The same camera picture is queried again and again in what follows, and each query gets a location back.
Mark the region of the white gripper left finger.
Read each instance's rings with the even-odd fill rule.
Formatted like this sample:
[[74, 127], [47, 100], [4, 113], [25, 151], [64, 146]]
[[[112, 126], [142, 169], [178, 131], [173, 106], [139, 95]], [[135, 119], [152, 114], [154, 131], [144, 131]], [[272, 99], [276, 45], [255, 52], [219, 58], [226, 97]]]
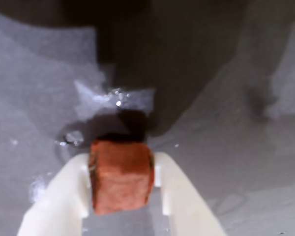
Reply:
[[25, 213], [19, 236], [81, 236], [89, 216], [89, 155], [79, 154], [56, 174]]

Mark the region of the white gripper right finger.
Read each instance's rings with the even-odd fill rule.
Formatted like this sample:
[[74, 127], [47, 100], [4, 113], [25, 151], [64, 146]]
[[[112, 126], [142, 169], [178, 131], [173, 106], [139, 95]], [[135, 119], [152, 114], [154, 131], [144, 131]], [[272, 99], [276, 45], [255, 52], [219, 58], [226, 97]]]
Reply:
[[164, 152], [154, 153], [154, 186], [173, 236], [226, 236], [223, 227], [181, 167]]

